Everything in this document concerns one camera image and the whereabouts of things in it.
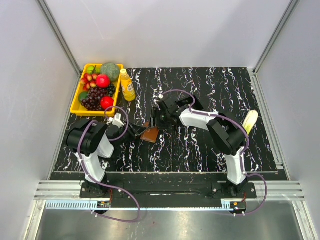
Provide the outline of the brown leather card holder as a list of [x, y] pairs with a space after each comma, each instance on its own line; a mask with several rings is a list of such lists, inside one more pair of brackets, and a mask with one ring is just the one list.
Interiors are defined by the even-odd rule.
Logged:
[[147, 127], [147, 129], [143, 132], [140, 139], [142, 141], [146, 141], [149, 143], [155, 143], [158, 138], [159, 129], [158, 127], [149, 127], [150, 122], [147, 121], [144, 126]]

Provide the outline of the black plastic card box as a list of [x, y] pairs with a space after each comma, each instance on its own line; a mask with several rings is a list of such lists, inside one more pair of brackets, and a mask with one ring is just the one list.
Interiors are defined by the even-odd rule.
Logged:
[[204, 110], [203, 105], [199, 102], [199, 100], [197, 99], [196, 96], [193, 96], [193, 98], [191, 96], [183, 98], [181, 100], [178, 100], [176, 102], [176, 104], [182, 108], [183, 106], [192, 106], [191, 108], [194, 110], [199, 110], [202, 111]]

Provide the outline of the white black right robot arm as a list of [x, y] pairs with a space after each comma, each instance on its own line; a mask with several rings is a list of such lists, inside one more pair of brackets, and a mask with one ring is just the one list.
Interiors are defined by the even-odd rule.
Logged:
[[204, 111], [204, 107], [196, 96], [189, 96], [181, 100], [173, 97], [158, 97], [158, 106], [152, 109], [151, 125], [159, 129], [173, 126], [194, 127], [208, 131], [213, 143], [226, 160], [228, 194], [239, 198], [246, 191], [246, 176], [241, 171], [241, 151], [245, 147], [245, 133], [241, 124], [230, 113]]

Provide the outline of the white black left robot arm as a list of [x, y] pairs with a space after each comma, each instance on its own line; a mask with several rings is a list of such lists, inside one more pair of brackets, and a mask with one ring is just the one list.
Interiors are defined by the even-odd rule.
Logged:
[[116, 146], [140, 137], [146, 130], [145, 126], [131, 124], [117, 113], [106, 123], [83, 118], [67, 132], [65, 144], [77, 157], [85, 180], [93, 183], [90, 190], [96, 197], [106, 196], [109, 190], [100, 158], [111, 158]]

